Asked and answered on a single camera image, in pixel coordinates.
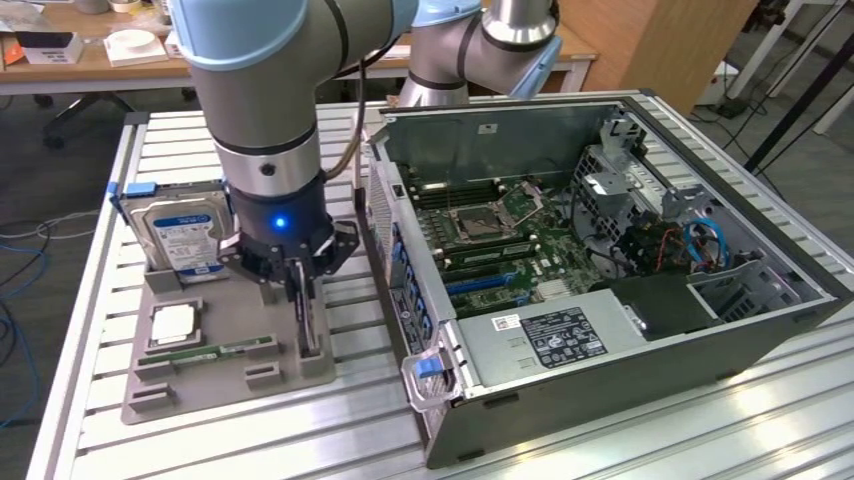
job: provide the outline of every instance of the blue cable on floor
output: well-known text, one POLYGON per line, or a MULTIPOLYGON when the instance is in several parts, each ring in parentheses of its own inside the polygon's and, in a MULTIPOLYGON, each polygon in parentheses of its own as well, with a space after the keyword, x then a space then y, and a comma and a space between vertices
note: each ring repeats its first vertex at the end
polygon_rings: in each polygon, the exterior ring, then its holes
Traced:
POLYGON ((39 258, 42 259, 42 268, 39 268, 39 272, 37 273, 37 275, 30 280, 27 280, 27 282, 25 282, 25 284, 21 287, 18 287, 15 290, 13 290, 10 293, 0 294, 0 299, 9 300, 17 295, 21 295, 22 292, 27 290, 27 288, 30 288, 30 286, 34 283, 37 283, 39 278, 42 278, 42 275, 45 275, 45 272, 49 269, 49 257, 42 250, 33 250, 30 248, 15 248, 3 244, 0 244, 0 249, 9 250, 10 252, 17 252, 17 253, 30 253, 31 255, 39 256, 39 258))
POLYGON ((34 407, 34 405, 39 401, 39 384, 42 381, 39 379, 39 371, 37 370, 37 361, 33 357, 33 351, 30 350, 30 343, 27 342, 27 337, 25 336, 25 332, 18 327, 18 324, 13 323, 13 321, 6 317, 0 317, 0 323, 3 323, 10 328, 10 330, 13 330, 13 334, 18 335, 18 338, 22 340, 22 345, 25 346, 25 356, 27 357, 30 374, 33 376, 33 395, 30 397, 30 400, 27 401, 25 406, 21 408, 21 410, 15 412, 15 414, 3 423, 0 423, 0 430, 3 430, 7 427, 7 425, 10 425, 15 420, 18 420, 25 415, 25 413, 27 413, 27 411, 34 407))

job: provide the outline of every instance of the hard drive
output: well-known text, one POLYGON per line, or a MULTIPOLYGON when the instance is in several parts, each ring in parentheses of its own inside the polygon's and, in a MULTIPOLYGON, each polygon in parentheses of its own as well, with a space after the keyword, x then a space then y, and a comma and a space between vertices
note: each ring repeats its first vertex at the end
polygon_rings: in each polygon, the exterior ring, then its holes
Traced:
POLYGON ((229 277, 217 253, 234 233, 221 181, 130 184, 119 200, 153 271, 174 270, 182 283, 229 277))

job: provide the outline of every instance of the desk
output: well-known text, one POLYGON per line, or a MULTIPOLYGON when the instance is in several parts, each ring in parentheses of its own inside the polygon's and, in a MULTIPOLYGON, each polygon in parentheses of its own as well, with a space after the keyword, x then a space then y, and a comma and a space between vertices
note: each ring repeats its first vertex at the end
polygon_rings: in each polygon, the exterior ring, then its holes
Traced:
MULTIPOLYGON (((854 259, 659 97, 629 94, 828 271, 854 287, 849 273, 854 259)), ((476 97, 473 103, 485 100, 506 97, 476 97)), ((374 102, 369 108, 384 106, 374 102)), ((318 106, 325 167, 346 147, 354 112, 354 104, 318 106)), ((202 112, 155 113, 145 124, 126 126, 111 181, 171 181, 175 175, 195 180, 221 178, 205 126, 202 112)), ((685 188, 696 184, 697 178, 653 136, 646 137, 645 145, 648 161, 673 185, 685 188)), ((353 174, 352 168, 328 185, 328 208, 338 218, 356 215, 353 174)), ((348 260, 324 286, 328 300, 336 298, 337 302, 330 304, 328 318, 337 332, 338 380, 125 425, 118 407, 131 364, 129 341, 138 321, 142 262, 143 249, 134 232, 106 200, 29 480, 529 480, 621 474, 657 479, 781 478, 796 474, 843 478, 854 468, 854 308, 847 308, 727 381, 454 467, 426 470, 364 255, 348 260)))
MULTIPOLYGON (((105 13, 85 15, 71 5, 50 4, 45 16, 66 31, 82 34, 85 39, 97 41, 87 44, 81 61, 75 65, 30 65, 26 60, 0 71, 0 95, 83 93, 118 90, 147 90, 154 88, 191 87, 190 71, 185 60, 113 68, 107 52, 101 43, 110 33, 121 30, 131 22, 131 15, 105 13)), ((593 47, 564 25, 558 35, 564 38, 564 48, 556 64, 556 79, 550 82, 554 91, 581 90, 590 62, 597 58, 593 47)), ((5 45, 13 38, 3 38, 5 45)), ((401 43, 408 45, 408 35, 401 43)), ((369 78, 402 78, 408 75, 409 60, 381 60, 369 69, 369 78)))

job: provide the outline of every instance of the aluminum extrusion table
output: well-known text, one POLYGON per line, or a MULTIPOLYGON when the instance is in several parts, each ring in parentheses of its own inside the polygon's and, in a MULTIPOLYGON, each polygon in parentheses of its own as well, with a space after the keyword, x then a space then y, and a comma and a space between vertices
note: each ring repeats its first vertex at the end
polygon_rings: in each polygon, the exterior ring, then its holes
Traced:
MULTIPOLYGON (((548 95, 564 98, 572 95, 548 95)), ((664 102, 634 97, 849 288, 854 260, 664 102)), ((324 164, 350 136, 354 105, 320 107, 324 164)), ((654 140, 649 160, 695 182, 654 140)), ((126 126, 113 180, 221 177, 201 112, 126 126)), ((328 187, 353 217, 350 180, 328 187)), ((143 251, 105 201, 30 475, 43 478, 804 478, 854 475, 854 309, 796 337, 747 372, 444 470, 424 467, 362 248, 325 290, 338 379, 165 420, 119 419, 143 283, 143 251)))

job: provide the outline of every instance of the hard drive label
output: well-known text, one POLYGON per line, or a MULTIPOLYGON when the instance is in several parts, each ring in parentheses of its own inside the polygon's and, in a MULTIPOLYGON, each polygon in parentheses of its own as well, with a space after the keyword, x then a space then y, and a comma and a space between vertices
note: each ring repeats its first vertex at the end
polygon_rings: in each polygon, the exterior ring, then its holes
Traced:
POLYGON ((217 239, 210 236, 210 215, 186 215, 154 221, 158 240, 173 268, 183 275, 207 275, 223 269, 217 259, 217 239))
POLYGON ((546 368, 557 368, 609 353, 578 307, 525 318, 522 328, 546 368))

